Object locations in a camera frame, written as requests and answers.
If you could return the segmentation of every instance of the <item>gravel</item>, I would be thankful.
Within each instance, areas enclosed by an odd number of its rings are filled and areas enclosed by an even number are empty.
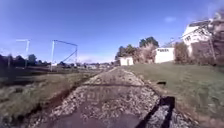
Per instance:
[[[51,120],[39,121],[43,123],[37,125],[38,122],[33,127],[61,126],[62,128],[65,124],[71,124],[72,127],[74,120],[81,120],[86,122],[86,127],[88,122],[100,121],[102,125],[96,127],[134,128],[159,103],[160,98],[134,74],[117,68],[85,82],[64,99],[60,106],[52,110],[49,114]],[[146,127],[161,127],[168,108],[167,105],[160,106],[149,119]],[[173,110],[170,128],[192,127],[197,126],[175,109]]]

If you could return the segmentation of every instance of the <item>blue sky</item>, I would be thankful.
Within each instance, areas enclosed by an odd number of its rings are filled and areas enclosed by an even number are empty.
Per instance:
[[[177,39],[192,21],[211,17],[222,0],[0,0],[0,54],[29,53],[50,60],[52,40],[78,45],[82,62],[112,61],[119,46],[153,36]],[[56,46],[55,60],[73,49]]]

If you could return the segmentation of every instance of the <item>bush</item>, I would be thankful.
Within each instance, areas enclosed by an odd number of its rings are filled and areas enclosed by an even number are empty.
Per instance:
[[[176,64],[187,64],[191,63],[187,45],[182,43],[176,43],[174,47],[175,63]]]

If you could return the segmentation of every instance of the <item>white cloud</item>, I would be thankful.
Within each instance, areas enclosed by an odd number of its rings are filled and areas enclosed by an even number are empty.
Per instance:
[[[176,21],[177,18],[176,18],[176,17],[172,17],[172,16],[168,16],[168,17],[166,17],[164,20],[165,20],[165,22],[167,22],[167,23],[171,23],[171,22]]]
[[[81,63],[103,63],[103,62],[111,62],[114,61],[114,57],[109,56],[96,56],[96,55],[78,55],[78,62]]]

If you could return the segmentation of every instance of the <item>green grass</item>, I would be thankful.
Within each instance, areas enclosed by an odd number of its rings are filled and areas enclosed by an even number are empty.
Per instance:
[[[77,86],[95,73],[44,74],[34,76],[16,76],[12,82],[1,82],[0,117],[17,119],[25,116],[38,105],[47,103],[50,99],[65,90]]]
[[[224,120],[223,68],[197,65],[137,64],[124,67],[144,80],[166,81],[165,89],[192,110]]]

